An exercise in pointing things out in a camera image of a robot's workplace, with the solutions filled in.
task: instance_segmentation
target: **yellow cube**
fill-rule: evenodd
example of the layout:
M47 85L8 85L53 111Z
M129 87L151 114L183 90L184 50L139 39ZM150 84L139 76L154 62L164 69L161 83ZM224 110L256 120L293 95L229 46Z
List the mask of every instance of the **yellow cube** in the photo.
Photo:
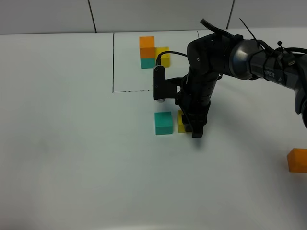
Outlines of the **yellow cube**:
M157 57L160 53L164 51L169 51L168 47L156 47L155 48L155 59L157 60ZM165 68L170 67L170 54L163 54L161 56L161 65Z
M178 111L178 133L185 133L184 124L182 123L183 112L181 110Z

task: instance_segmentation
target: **white surface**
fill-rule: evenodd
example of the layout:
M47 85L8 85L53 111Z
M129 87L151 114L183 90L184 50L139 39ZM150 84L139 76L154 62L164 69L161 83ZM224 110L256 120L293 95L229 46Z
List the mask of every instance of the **white surface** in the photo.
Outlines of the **white surface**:
M98 32L226 28L232 0L90 0Z
M169 50L184 54L187 53L187 44L198 38L197 31L115 33L115 92L151 90L153 87L153 69L141 69L140 36L154 36L155 47L168 46ZM171 66L165 70L169 78L183 77L188 73L186 57L171 55L170 61Z
M307 35L291 32L280 31L294 46ZM173 100L111 93L112 48L112 34L0 36L2 218L35 230L306 229L307 176L286 163L307 148L291 90L224 76L197 144L177 133ZM160 111L172 135L155 136Z
M0 34L95 32L87 0L1 0Z
M0 229L63 229L67 202L83 202L66 192L91 173L80 154L82 170L108 136L113 34L1 35L0 50Z
M306 27L306 0L236 0L229 29Z

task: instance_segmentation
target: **white table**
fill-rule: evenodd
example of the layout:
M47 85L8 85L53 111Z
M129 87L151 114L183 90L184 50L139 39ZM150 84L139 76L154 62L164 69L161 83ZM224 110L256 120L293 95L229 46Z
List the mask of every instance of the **white table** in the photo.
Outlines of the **white table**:
M294 29L259 37L277 31ZM174 101L155 102L142 81L143 35L176 51L197 38L115 34L113 84L113 34L0 36L1 216L48 230L306 229L307 176L286 162L307 148L294 93L224 76L196 143L177 133ZM279 40L304 47L300 35ZM167 77L186 74L183 57L171 61ZM172 111L172 135L154 134L160 111Z

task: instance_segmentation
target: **orange cube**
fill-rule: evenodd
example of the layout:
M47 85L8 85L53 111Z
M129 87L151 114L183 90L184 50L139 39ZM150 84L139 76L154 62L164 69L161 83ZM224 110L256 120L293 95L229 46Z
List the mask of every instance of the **orange cube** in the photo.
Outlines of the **orange cube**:
M155 58L154 37L140 37L141 58Z
M290 172L307 173L307 149L292 149L287 159Z

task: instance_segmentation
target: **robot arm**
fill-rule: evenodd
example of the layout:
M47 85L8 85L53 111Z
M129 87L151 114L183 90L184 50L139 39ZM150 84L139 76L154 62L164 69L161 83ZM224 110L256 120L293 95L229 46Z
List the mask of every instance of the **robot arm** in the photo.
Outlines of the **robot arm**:
M184 113L185 129L192 132L193 138L202 137L210 97L223 74L242 80L264 78L293 89L295 111L302 113L307 127L307 50L282 47L274 50L263 41L244 40L243 36L233 36L205 20L201 23L214 33L188 45L190 68L186 76L166 80L163 66L153 69L154 99L174 98Z

